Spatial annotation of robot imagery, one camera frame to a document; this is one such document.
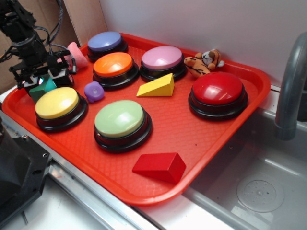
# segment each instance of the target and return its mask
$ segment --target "stuffed toy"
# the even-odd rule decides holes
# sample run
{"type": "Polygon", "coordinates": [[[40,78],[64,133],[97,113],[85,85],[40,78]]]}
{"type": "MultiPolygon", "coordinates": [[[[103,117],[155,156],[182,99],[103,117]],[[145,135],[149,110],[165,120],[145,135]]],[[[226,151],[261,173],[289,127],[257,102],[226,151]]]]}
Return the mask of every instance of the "stuffed toy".
{"type": "MultiPolygon", "coordinates": [[[[78,48],[75,42],[72,42],[68,45],[67,49],[71,52],[73,57],[76,60],[77,70],[80,70],[88,65],[87,59],[82,54],[81,50],[78,48]]],[[[68,61],[70,68],[72,67],[71,56],[65,56],[65,59],[68,61]]]]}
{"type": "Polygon", "coordinates": [[[195,57],[185,58],[184,64],[194,77],[199,78],[210,73],[216,67],[222,67],[224,61],[221,60],[221,54],[216,49],[213,49],[203,54],[197,53],[195,57]]]}

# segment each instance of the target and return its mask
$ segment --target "yellow triangular block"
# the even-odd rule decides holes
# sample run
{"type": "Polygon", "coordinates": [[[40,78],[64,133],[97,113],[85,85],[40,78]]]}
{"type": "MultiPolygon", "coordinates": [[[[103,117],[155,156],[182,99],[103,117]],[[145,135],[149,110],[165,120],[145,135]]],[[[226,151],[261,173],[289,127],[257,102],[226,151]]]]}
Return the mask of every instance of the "yellow triangular block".
{"type": "Polygon", "coordinates": [[[141,85],[137,97],[161,97],[172,96],[174,91],[173,74],[167,74],[149,83],[141,85]]]}

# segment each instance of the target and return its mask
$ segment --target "purple block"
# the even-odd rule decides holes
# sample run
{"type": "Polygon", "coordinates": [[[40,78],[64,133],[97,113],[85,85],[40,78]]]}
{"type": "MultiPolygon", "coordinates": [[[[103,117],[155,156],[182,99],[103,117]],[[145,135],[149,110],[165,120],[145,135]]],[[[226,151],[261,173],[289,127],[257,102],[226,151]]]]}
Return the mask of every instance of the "purple block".
{"type": "Polygon", "coordinates": [[[104,97],[105,91],[98,82],[93,81],[85,86],[84,94],[90,103],[94,103],[104,97]]]}

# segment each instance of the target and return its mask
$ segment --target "tiger plush toy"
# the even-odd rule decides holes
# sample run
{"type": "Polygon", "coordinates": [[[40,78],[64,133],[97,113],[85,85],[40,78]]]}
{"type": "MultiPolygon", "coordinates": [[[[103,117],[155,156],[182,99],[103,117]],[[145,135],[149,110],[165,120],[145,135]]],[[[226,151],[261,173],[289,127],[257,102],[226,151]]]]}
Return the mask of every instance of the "tiger plush toy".
{"type": "Polygon", "coordinates": [[[195,57],[187,57],[184,64],[194,77],[201,77],[210,73],[216,67],[222,67],[224,61],[221,60],[221,54],[218,50],[213,49],[205,53],[197,53],[195,57]]]}

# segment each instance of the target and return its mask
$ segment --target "black cable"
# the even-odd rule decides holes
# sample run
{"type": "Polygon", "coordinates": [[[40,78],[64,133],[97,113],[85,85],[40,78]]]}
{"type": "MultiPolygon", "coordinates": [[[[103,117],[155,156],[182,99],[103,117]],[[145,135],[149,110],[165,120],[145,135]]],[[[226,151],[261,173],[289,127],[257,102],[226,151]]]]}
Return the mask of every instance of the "black cable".
{"type": "Polygon", "coordinates": [[[58,27],[58,25],[59,25],[59,23],[57,23],[57,25],[53,28],[53,30],[50,32],[50,34],[52,34],[52,33],[56,30],[56,28],[58,27]]]}
{"type": "Polygon", "coordinates": [[[52,36],[52,38],[50,39],[50,42],[52,42],[56,36],[58,35],[59,33],[59,30],[60,30],[60,27],[62,25],[62,20],[63,20],[63,7],[62,7],[62,1],[61,0],[57,0],[58,2],[58,5],[59,5],[59,23],[58,23],[58,26],[57,26],[57,29],[54,33],[54,35],[52,36]]]}
{"type": "Polygon", "coordinates": [[[0,57],[0,63],[9,60],[12,57],[12,54],[10,53],[12,48],[13,46],[10,46],[10,48],[0,57]]]}
{"type": "MultiPolygon", "coordinates": [[[[57,47],[65,49],[65,50],[68,50],[65,46],[54,44],[54,43],[50,43],[50,46],[57,46],[57,47]]],[[[71,56],[71,62],[72,62],[72,70],[71,70],[72,72],[71,73],[76,74],[77,73],[76,59],[73,57],[72,53],[70,53],[70,56],[71,56]]]]}
{"type": "Polygon", "coordinates": [[[45,31],[47,33],[46,43],[43,44],[42,41],[39,41],[39,42],[41,42],[43,44],[43,46],[48,46],[50,44],[50,34],[49,34],[48,30],[45,27],[36,26],[36,25],[33,26],[33,29],[43,30],[43,31],[45,31]]]}

